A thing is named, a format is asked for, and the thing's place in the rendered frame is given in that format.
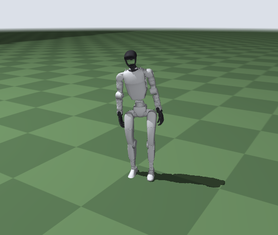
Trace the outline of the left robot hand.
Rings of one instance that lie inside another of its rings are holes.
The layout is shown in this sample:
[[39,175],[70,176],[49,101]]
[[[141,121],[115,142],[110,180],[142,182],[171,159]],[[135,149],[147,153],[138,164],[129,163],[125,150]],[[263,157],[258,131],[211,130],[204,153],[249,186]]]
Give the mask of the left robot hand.
[[159,124],[159,125],[161,125],[161,124],[163,123],[163,121],[164,121],[164,117],[163,117],[163,114],[162,114],[162,110],[160,111],[160,109],[157,107],[157,108],[156,108],[156,111],[157,111],[158,116],[159,116],[159,119],[158,119],[157,123],[159,123],[159,121],[160,121],[160,124]]

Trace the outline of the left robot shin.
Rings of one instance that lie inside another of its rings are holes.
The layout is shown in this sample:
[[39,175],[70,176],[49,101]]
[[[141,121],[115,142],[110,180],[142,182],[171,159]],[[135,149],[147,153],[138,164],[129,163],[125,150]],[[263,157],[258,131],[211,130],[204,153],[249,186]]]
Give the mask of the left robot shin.
[[155,157],[155,144],[154,146],[149,146],[148,148],[148,161],[149,161],[149,168],[152,168],[153,171],[153,161]]

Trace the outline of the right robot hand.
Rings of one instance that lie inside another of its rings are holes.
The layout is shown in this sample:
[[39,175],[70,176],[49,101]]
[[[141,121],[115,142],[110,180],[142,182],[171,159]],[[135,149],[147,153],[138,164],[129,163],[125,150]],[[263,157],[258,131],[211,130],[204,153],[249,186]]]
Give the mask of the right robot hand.
[[123,114],[121,114],[121,112],[120,112],[120,111],[118,111],[117,116],[118,116],[118,118],[119,118],[119,124],[120,124],[120,126],[121,126],[121,127],[123,127],[123,128],[124,128],[125,126],[124,126],[124,122],[123,122],[122,115],[123,115]]

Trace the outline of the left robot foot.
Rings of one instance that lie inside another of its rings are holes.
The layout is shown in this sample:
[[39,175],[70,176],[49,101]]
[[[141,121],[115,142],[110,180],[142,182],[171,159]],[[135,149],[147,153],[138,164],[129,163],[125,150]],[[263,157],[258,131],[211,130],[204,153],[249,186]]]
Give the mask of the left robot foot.
[[153,171],[152,171],[152,168],[149,169],[148,175],[147,175],[147,180],[148,180],[148,181],[154,180],[154,168],[153,168]]

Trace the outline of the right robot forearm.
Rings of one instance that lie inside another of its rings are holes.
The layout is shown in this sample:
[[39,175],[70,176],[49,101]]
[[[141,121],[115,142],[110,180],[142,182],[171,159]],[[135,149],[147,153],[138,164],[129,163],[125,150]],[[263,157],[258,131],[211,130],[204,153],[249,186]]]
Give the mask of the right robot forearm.
[[118,114],[118,111],[120,111],[122,114],[123,113],[123,99],[116,98],[116,102],[117,102],[117,114]]

